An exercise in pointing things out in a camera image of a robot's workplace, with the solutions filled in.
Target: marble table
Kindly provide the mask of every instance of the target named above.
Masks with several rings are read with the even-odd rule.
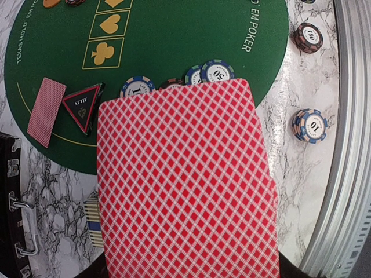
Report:
[[[91,244],[82,203],[96,193],[97,177],[61,167],[43,156],[25,139],[10,112],[4,58],[23,1],[0,2],[0,131],[22,138],[21,191],[23,200],[37,208],[40,252],[30,258],[34,277],[74,277],[103,252]],[[312,5],[286,1],[290,32],[306,21],[319,27],[325,39],[322,49],[311,55],[301,53],[289,40],[281,70],[257,107],[271,175],[279,192],[279,249],[298,266],[328,183],[336,139],[339,65],[332,1],[317,0]],[[327,117],[330,129],[324,142],[305,144],[292,134],[291,117],[302,108],[318,109]],[[27,238],[30,235],[24,222]]]

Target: case handle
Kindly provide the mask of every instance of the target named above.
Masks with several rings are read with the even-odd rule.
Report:
[[[34,245],[33,250],[29,250],[23,248],[19,242],[17,242],[14,246],[16,248],[16,253],[18,258],[23,258],[24,256],[35,256],[39,253],[39,248],[37,245],[37,222],[36,222],[36,213],[35,207],[27,202],[19,201],[15,197],[14,191],[9,193],[9,210],[11,212],[16,211],[17,209],[26,209],[27,214],[29,215],[29,224],[30,224],[30,232],[32,243]]]

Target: green poker table mat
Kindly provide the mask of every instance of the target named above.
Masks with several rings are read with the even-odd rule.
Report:
[[[38,151],[69,169],[96,174],[97,119],[86,137],[61,106],[49,148],[27,134],[44,77],[67,85],[66,95],[104,82],[101,101],[107,101],[119,97],[130,77],[146,76],[158,88],[194,65],[221,59],[249,81],[258,106],[281,67],[287,40],[285,0],[86,0],[51,9],[26,0],[6,50],[6,95]],[[108,47],[113,55],[102,50]]]

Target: blue and white poker chip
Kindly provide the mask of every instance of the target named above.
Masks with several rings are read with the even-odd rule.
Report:
[[[135,76],[128,79],[122,86],[120,97],[131,97],[136,94],[146,94],[156,89],[155,84],[145,76]]]
[[[304,109],[293,117],[292,129],[300,141],[316,144],[326,138],[327,120],[319,110]]]
[[[202,65],[195,65],[194,67],[190,68],[184,78],[186,85],[197,85],[202,83],[201,69]]]
[[[227,81],[234,78],[233,67],[222,60],[208,61],[201,69],[201,80],[203,82]]]

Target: yellow square outline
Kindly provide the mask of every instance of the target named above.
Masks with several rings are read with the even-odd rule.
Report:
[[[128,8],[124,8],[124,9],[117,9],[117,10],[114,10],[115,12],[118,12],[118,11],[122,11],[122,10],[130,10],[131,8],[132,8],[132,6],[133,6],[133,1],[134,0],[130,0],[130,7],[128,7]],[[105,13],[105,12],[111,12],[111,11],[109,11],[109,10],[103,10],[103,11],[101,11],[101,12],[98,12],[98,9],[99,9],[99,6],[100,6],[100,3],[101,3],[101,0],[99,0],[99,3],[98,3],[98,6],[97,6],[97,9],[96,9],[96,11],[95,11],[95,13],[96,14],[101,14],[101,13]]]
[[[128,18],[126,19],[126,24],[125,24],[125,29],[123,31],[123,34],[120,34],[120,35],[109,35],[109,36],[98,36],[98,37],[94,37],[92,38],[92,32],[93,32],[93,26],[94,26],[94,23],[95,23],[95,19],[96,19],[96,16],[101,16],[101,15],[105,15],[105,14],[110,14],[110,13],[116,13],[116,12],[127,12],[128,13]],[[92,40],[92,39],[103,39],[103,38],[118,38],[118,37],[121,37],[121,36],[125,36],[126,35],[126,30],[128,29],[128,23],[129,23],[129,18],[130,18],[130,10],[121,10],[121,11],[114,11],[114,12],[104,12],[104,13],[98,13],[98,14],[95,14],[94,15],[94,20],[93,20],[93,23],[92,23],[92,27],[90,28],[90,33],[89,33],[89,40]]]
[[[84,65],[85,65],[85,61],[86,61],[86,55],[87,55],[87,53],[88,53],[88,47],[89,47],[89,44],[91,43],[91,42],[100,42],[100,41],[111,41],[111,40],[113,40],[113,39],[122,39],[122,44],[121,44],[121,51],[120,51],[120,57],[119,57],[119,59],[118,59],[118,65],[113,65],[113,66],[111,66],[111,67],[96,67],[96,68],[84,68]],[[92,40],[90,40],[90,41],[88,41],[88,43],[86,44],[86,50],[85,50],[85,56],[84,56],[84,58],[83,58],[83,62],[82,62],[82,70],[83,71],[88,71],[88,70],[96,70],[96,69],[100,69],[100,70],[104,70],[104,69],[107,69],[107,68],[119,68],[120,67],[120,65],[121,65],[121,57],[122,57],[122,50],[123,50],[123,43],[124,43],[124,41],[125,41],[125,38],[124,37],[122,37],[122,38],[109,38],[109,39],[92,39]]]

